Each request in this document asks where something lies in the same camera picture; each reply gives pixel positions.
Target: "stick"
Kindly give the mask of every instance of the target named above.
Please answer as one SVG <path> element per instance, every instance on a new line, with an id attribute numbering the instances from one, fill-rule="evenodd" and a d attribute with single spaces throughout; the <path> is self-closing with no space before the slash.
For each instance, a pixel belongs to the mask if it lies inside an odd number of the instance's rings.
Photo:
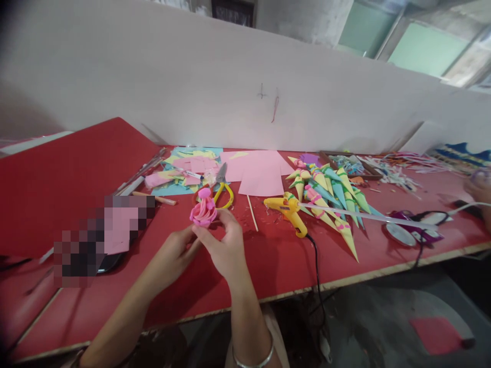
<path id="1" fill-rule="evenodd" d="M 252 210 L 251 199 L 249 198 L 249 195 L 247 196 L 247 201 L 249 202 L 249 208 L 251 209 L 251 215 L 252 215 L 252 219 L 254 220 L 254 226 L 256 227 L 256 231 L 259 232 L 259 229 L 257 228 L 256 218 L 254 217 L 254 211 Z"/>

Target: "glue gun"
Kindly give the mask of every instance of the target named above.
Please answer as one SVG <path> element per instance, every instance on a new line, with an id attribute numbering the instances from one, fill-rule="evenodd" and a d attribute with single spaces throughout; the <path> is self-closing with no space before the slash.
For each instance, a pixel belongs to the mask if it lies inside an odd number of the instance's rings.
<path id="1" fill-rule="evenodd" d="M 285 198 L 267 198 L 263 203 L 266 207 L 281 212 L 292 223 L 297 231 L 297 236 L 299 238 L 305 238 L 307 235 L 307 227 L 297 213 L 300 210 L 298 199 L 292 198 L 286 200 Z"/>

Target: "scissors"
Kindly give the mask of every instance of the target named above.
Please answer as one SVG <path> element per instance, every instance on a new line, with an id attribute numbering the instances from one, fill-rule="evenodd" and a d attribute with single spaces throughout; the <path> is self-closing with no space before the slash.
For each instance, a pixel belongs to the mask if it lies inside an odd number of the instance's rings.
<path id="1" fill-rule="evenodd" d="M 230 186 L 227 184 L 227 181 L 225 180 L 225 173 L 226 172 L 227 172 L 227 163 L 224 163 L 221 166 L 221 168 L 218 171 L 218 174 L 216 176 L 216 182 L 220 183 L 220 188 L 218 188 L 218 190 L 216 191 L 216 194 L 215 194 L 215 197 L 213 198 L 213 200 L 216 203 L 218 201 L 220 194 L 223 192 L 223 190 L 225 188 L 227 189 L 227 192 L 229 192 L 229 194 L 230 194 L 230 199 L 226 205 L 224 205 L 223 207 L 219 207 L 219 208 L 228 208 L 232 205 L 232 203 L 234 201 L 234 192 L 232 192 L 232 189 L 230 189 Z M 206 184 L 205 186 L 203 186 L 203 188 L 206 188 L 209 186 L 210 186 L 209 184 Z M 198 196 L 198 192 L 194 193 L 193 203 L 197 202 L 197 200 L 196 200 L 197 196 Z"/>

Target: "blue paper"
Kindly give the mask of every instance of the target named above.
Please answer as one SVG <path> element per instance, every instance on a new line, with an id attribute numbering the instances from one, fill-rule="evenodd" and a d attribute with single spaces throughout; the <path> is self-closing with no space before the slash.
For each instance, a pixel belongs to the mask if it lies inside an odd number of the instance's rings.
<path id="1" fill-rule="evenodd" d="M 215 154 L 215 156 L 218 157 L 217 162 L 220 163 L 220 154 L 224 151 L 223 148 L 206 148 L 206 147 L 175 147 L 172 152 L 171 156 L 180 156 L 177 153 L 182 152 L 193 152 L 193 151 L 211 151 Z M 175 167 L 171 164 L 166 164 L 165 165 L 165 170 L 172 170 Z M 217 184 L 215 188 L 213 188 L 213 191 L 216 192 L 220 188 L 220 184 Z M 172 183 L 166 188 L 158 188 L 158 189 L 153 189 L 152 190 L 152 195 L 154 196 L 171 196 L 171 195 L 182 195 L 182 194 L 194 194 L 194 192 L 188 187 L 184 186 L 181 184 L 175 184 Z"/>

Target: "paper flower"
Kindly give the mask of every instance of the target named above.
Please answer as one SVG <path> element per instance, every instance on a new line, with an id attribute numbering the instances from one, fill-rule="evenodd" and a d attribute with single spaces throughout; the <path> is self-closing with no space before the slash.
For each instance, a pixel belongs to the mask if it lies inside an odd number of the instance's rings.
<path id="1" fill-rule="evenodd" d="M 211 197 L 209 188 L 201 189 L 198 196 L 201 198 L 201 202 L 191 210 L 189 219 L 198 226 L 208 227 L 217 215 L 215 201 Z"/>

